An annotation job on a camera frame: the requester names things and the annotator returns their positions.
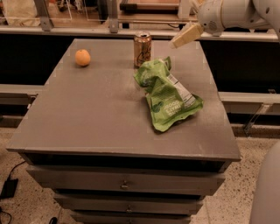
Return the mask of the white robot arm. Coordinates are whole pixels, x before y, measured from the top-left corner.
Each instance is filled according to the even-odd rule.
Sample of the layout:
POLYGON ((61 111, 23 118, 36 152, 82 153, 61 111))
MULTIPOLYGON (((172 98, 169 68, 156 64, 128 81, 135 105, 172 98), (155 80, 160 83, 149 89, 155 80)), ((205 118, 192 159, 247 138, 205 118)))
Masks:
MULTIPOLYGON (((174 39, 173 48, 200 40, 206 32, 214 40, 201 45, 219 90, 254 95, 278 90, 279 44, 223 40, 226 30, 280 30, 280 0, 189 0, 198 22, 179 34, 185 40, 174 39)), ((259 167, 250 216, 247 222, 233 218, 214 224, 280 224, 280 152, 275 143, 259 167)))

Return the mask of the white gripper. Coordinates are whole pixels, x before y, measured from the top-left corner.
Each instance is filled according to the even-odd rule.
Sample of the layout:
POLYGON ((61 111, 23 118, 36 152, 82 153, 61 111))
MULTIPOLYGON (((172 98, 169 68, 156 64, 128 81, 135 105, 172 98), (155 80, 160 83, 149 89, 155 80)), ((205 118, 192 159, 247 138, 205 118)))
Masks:
POLYGON ((176 34, 169 42, 171 49, 179 48, 199 39, 204 31, 212 35, 220 35, 225 30, 221 20, 223 0, 189 0, 189 2, 194 9, 199 9, 199 24, 185 26, 176 34))

